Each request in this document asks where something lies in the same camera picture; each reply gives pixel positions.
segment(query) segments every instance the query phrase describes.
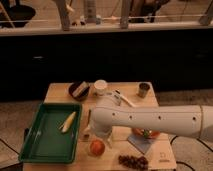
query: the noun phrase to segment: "metal cup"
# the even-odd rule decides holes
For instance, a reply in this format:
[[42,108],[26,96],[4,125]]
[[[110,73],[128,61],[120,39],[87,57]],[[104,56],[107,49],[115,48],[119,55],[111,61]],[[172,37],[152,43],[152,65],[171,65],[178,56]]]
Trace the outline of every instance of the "metal cup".
[[138,96],[141,98],[145,98],[148,91],[150,89],[150,85],[148,83],[142,82],[139,84]]

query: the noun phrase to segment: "grape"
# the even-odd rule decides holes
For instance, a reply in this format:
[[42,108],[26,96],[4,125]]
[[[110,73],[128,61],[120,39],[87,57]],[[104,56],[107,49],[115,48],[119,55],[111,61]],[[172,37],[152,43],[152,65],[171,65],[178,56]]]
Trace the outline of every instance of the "grape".
[[128,168],[144,171],[148,169],[148,160],[144,157],[135,157],[135,156],[119,156],[118,157],[119,164],[124,165]]

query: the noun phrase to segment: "red apple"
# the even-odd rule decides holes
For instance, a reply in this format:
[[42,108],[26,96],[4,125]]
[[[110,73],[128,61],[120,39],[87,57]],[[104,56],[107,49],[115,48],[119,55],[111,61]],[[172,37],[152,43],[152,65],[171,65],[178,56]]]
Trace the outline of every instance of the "red apple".
[[90,144],[90,152],[94,156],[101,156],[105,151],[105,145],[101,140],[95,139]]

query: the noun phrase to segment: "small container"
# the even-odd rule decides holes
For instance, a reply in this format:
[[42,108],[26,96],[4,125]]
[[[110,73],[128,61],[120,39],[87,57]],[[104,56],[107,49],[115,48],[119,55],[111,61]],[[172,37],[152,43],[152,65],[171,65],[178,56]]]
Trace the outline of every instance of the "small container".
[[148,91],[150,89],[150,85],[148,83],[142,82],[139,84],[138,96],[145,98]]
[[102,96],[106,93],[107,82],[105,80],[97,80],[94,83],[95,93],[99,96]]
[[89,94],[90,86],[85,81],[83,82],[74,82],[69,87],[69,94],[77,101],[83,101],[87,98]]

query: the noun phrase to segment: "dark bowl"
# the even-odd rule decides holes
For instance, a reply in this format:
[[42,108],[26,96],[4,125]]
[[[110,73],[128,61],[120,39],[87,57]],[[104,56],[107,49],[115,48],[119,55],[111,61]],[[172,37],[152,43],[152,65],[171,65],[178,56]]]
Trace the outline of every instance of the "dark bowl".
[[73,92],[78,88],[78,86],[80,86],[82,83],[82,81],[79,82],[74,82],[72,85],[70,85],[69,87],[69,94],[77,101],[83,101],[87,98],[88,94],[89,94],[89,89],[90,86],[88,86],[81,94],[79,94],[77,97],[73,96]]

